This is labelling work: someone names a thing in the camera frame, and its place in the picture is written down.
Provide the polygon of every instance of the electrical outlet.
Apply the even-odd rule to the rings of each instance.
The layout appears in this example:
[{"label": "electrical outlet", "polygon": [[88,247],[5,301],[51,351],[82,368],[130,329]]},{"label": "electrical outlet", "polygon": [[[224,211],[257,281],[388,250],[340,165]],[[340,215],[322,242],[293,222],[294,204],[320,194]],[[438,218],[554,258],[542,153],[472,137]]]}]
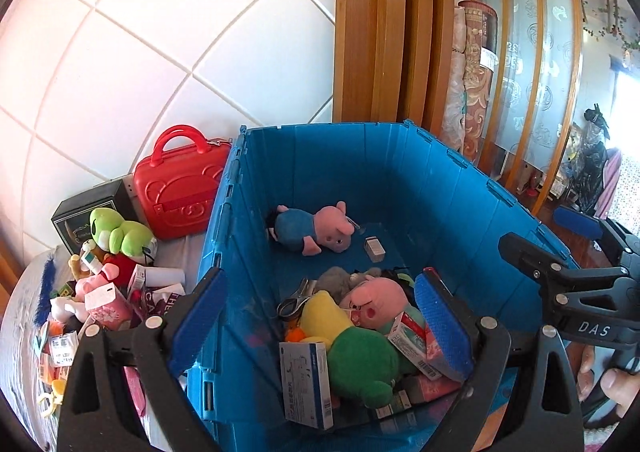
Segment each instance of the electrical outlet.
[{"label": "electrical outlet", "polygon": [[137,197],[138,194],[136,193],[136,188],[135,186],[133,186],[133,174],[127,174],[125,176],[122,176],[121,179],[125,185],[125,188],[127,189],[127,194],[129,194],[129,197],[131,199],[133,199],[134,197]]}]

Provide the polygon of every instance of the yellow plush head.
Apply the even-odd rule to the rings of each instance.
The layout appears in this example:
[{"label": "yellow plush head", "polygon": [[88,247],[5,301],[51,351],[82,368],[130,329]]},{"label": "yellow plush head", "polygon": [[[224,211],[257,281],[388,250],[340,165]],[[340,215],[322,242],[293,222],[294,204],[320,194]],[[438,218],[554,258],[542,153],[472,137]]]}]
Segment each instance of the yellow plush head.
[{"label": "yellow plush head", "polygon": [[303,342],[322,342],[326,350],[345,329],[353,327],[347,313],[342,311],[326,291],[319,291],[305,304],[300,317],[300,329],[306,335]]}]

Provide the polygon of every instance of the blue shirt of plush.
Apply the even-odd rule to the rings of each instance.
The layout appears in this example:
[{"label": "blue shirt of plush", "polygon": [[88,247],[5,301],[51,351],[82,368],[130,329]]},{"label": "blue shirt of plush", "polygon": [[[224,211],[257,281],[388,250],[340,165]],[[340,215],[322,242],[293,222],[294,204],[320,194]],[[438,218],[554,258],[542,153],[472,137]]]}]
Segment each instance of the blue shirt of plush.
[{"label": "blue shirt of plush", "polygon": [[278,214],[274,231],[278,242],[290,251],[302,251],[305,247],[303,239],[307,235],[316,239],[313,215],[296,208]]}]

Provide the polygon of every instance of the red handbag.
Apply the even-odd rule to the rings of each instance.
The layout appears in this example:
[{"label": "red handbag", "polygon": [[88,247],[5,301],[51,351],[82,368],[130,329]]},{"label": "red handbag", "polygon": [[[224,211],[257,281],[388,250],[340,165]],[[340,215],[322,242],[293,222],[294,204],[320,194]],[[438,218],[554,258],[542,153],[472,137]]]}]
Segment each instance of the red handbag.
[{"label": "red handbag", "polygon": [[[163,151],[178,136],[188,137],[193,144]],[[228,141],[207,140],[189,125],[175,125],[161,133],[152,154],[133,172],[136,194],[158,239],[207,229],[230,150]]]}]

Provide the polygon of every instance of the black box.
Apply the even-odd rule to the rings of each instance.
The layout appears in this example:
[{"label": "black box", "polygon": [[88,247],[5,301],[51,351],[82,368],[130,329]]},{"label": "black box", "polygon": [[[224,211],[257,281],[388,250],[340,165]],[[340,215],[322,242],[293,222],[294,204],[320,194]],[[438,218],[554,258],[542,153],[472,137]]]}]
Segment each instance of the black box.
[{"label": "black box", "polygon": [[112,208],[127,221],[138,221],[122,179],[98,185],[77,196],[69,197],[60,203],[51,222],[72,254],[79,255],[82,243],[92,237],[89,216],[93,209],[99,207]]}]

